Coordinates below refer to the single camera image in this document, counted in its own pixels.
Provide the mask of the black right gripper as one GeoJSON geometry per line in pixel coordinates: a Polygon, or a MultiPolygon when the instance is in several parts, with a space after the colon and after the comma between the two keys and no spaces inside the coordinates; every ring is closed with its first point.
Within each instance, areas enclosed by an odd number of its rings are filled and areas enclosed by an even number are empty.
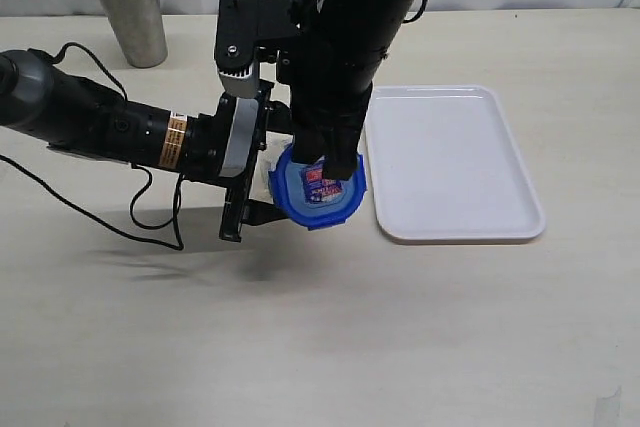
{"type": "Polygon", "coordinates": [[[390,47],[378,31],[302,32],[276,43],[277,79],[290,88],[292,160],[324,156],[323,176],[346,181],[358,165],[373,78],[390,47]]]}

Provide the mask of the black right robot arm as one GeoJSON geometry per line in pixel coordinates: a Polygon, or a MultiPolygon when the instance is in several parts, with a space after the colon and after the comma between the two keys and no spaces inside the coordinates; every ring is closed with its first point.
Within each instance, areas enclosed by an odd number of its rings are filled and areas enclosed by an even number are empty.
{"type": "Polygon", "coordinates": [[[352,177],[373,78],[413,1],[303,2],[301,37],[277,64],[290,88],[295,162],[322,160],[325,178],[352,177]]]}

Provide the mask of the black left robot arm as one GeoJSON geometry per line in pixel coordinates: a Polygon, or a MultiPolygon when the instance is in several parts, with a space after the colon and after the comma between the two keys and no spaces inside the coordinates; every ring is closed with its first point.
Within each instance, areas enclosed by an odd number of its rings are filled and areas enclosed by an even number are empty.
{"type": "Polygon", "coordinates": [[[134,102],[122,87],[66,74],[57,62],[35,49],[2,53],[2,126],[64,154],[173,172],[225,189],[222,240],[240,241],[244,225],[286,219],[278,207],[250,196],[270,113],[286,110],[270,101],[272,83],[260,81],[252,99],[224,93],[214,114],[192,117],[134,102]]]}

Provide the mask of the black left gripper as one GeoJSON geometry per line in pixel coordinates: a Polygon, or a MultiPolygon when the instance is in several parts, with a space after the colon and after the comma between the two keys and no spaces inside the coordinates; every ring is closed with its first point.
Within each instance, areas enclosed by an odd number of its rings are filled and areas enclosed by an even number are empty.
{"type": "Polygon", "coordinates": [[[223,93],[213,115],[188,121],[187,179],[225,190],[219,238],[239,242],[241,228],[287,220],[276,205],[252,199],[251,186],[258,154],[266,149],[270,118],[288,108],[270,100],[274,84],[261,80],[251,99],[223,93]]]}

